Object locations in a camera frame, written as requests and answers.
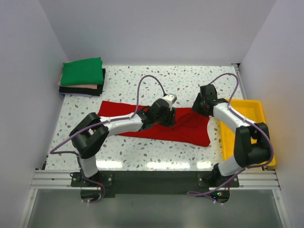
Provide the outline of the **red t shirt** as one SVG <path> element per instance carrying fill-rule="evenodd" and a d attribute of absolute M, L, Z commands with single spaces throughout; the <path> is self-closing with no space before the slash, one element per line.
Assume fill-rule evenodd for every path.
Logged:
<path fill-rule="evenodd" d="M 135 110 L 135 105 L 103 101 L 98 116 L 113 117 L 126 115 Z M 155 140 L 191 143 L 208 147 L 210 139 L 207 131 L 209 118 L 192 111 L 189 107 L 177 108 L 175 125 L 165 127 L 160 124 L 142 132 L 121 133 L 121 136 L 147 138 Z"/>

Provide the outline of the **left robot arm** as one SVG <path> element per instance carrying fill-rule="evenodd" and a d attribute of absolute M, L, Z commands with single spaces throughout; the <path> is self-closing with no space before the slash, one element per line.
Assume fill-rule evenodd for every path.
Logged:
<path fill-rule="evenodd" d="M 160 124 L 172 127 L 175 124 L 176 108 L 173 104 L 177 97 L 173 94 L 157 99 L 151 106 L 135 109 L 130 114 L 99 117 L 96 113 L 88 114 L 69 134 L 72 145 L 80 157 L 82 182 L 94 186 L 98 182 L 96 153 L 105 140 L 113 135 L 128 132 L 142 132 Z"/>

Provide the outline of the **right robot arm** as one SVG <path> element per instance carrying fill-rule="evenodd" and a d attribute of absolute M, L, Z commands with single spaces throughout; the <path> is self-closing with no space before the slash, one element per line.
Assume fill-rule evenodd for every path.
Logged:
<path fill-rule="evenodd" d="M 200 92 L 192 110 L 205 117 L 215 117 L 223 122 L 234 134 L 233 155 L 213 166 L 209 181 L 221 187 L 228 177 L 246 168 L 256 168 L 259 164 L 269 163 L 274 156 L 268 126 L 254 122 L 237 110 L 224 98 L 218 98 L 214 85 L 200 87 Z"/>

